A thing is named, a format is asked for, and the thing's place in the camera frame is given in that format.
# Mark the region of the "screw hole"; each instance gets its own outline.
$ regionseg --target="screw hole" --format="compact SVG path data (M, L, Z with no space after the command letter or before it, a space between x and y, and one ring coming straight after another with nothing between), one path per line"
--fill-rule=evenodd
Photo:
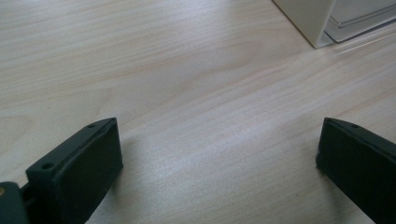
M2 196L4 193L6 193L6 189L5 188L0 188L0 196Z
M53 166L53 163L48 162L48 163L44 164L43 166L41 166L41 168L42 168L43 170L48 170L48 169L50 169L52 166Z

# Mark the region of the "wood grain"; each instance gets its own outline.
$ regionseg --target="wood grain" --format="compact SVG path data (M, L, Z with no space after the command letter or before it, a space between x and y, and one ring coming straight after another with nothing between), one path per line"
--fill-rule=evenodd
M395 31L314 50L269 0L2 1L0 181L117 117L89 223L372 223L315 156L325 117L396 142Z

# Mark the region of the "white furniture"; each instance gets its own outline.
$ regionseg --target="white furniture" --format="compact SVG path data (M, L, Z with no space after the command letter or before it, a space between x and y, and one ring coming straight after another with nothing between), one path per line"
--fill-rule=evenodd
M396 0L274 0L306 39L321 48L396 21Z

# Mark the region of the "white cabinet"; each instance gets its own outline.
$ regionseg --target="white cabinet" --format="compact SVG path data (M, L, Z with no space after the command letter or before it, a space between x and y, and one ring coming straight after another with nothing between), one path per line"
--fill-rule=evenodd
M274 0L306 39L321 48L396 21L396 0Z

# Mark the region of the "light wood surface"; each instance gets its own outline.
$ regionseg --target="light wood surface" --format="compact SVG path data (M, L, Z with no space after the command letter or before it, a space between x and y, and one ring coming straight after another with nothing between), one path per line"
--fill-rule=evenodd
M372 223L315 157L325 117L396 142L395 31L314 50L269 0L3 0L0 181L116 117L89 223Z

